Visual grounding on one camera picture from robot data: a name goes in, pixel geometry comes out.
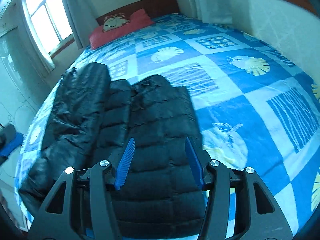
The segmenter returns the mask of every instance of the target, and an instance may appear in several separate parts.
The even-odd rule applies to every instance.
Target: curtain
[[[18,0],[16,4],[17,26],[20,37],[32,60],[34,68],[42,78],[45,78],[54,69],[55,65],[36,34],[31,16],[28,12],[26,0]]]
[[[189,0],[192,17],[204,23],[232,24],[229,0]]]
[[[85,48],[92,31],[98,27],[87,0],[62,0],[78,49]]]

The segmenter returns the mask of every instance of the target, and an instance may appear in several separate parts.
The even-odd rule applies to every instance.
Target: window frame
[[[47,6],[47,4],[46,4],[46,1],[47,1],[47,0],[43,0],[43,1],[37,6],[36,10],[35,10],[32,14],[30,14],[30,13],[29,13],[29,14],[30,14],[30,17],[32,17],[32,16],[36,13],[36,11],[38,11],[39,8],[44,5],[44,8],[46,9],[46,12],[47,12],[48,17],[49,17],[49,19],[50,19],[50,22],[51,22],[51,24],[52,24],[52,27],[53,27],[53,29],[54,29],[54,31],[55,31],[58,39],[59,39],[59,44],[49,52],[49,56],[50,56],[51,58],[54,58],[54,57],[57,56],[61,51],[63,51],[66,47],[68,47],[70,44],[72,44],[72,43],[75,41],[75,39],[73,38],[73,33],[71,33],[71,34],[70,34],[68,37],[66,37],[65,39],[62,39],[62,38],[61,38],[61,35],[60,35],[60,33],[59,33],[59,31],[58,31],[58,29],[57,29],[57,27],[56,27],[56,25],[55,25],[55,23],[54,23],[54,21],[53,21],[53,19],[52,19],[52,16],[51,16],[51,14],[50,14],[50,9],[48,8],[48,6]]]

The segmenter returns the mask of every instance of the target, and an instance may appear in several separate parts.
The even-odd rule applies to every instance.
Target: bed
[[[187,86],[203,148],[230,168],[253,167],[297,234],[320,202],[320,88],[263,41],[230,26],[186,17],[176,0],[157,1],[143,0],[107,14],[145,8],[156,23],[94,51],[86,48],[72,67],[94,61],[108,65],[112,80],[135,84],[160,74],[173,86]],[[17,190],[39,154],[58,85],[30,126],[31,139],[17,165],[16,199],[30,222],[33,217]],[[230,199],[227,237],[235,222],[233,189]]]

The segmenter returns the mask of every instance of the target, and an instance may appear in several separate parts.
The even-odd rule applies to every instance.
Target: bed sheet
[[[274,48],[231,27],[180,14],[155,22],[97,50],[88,47],[72,66],[95,61],[108,65],[113,80],[134,84],[160,74],[187,86],[203,148],[230,168],[253,167],[295,235],[320,202],[319,86]],[[29,128],[16,170],[16,199],[31,222],[17,190],[39,155],[57,87]],[[227,237],[234,219],[231,189]]]

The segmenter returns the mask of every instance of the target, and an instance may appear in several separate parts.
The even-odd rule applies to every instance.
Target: wooden headboard
[[[112,12],[108,12],[105,15],[100,16],[96,20],[99,25],[103,25],[104,18],[106,16],[124,13],[127,17],[130,17],[131,14],[142,8],[146,11],[151,19],[170,13],[180,12],[177,0],[141,0],[118,8]]]

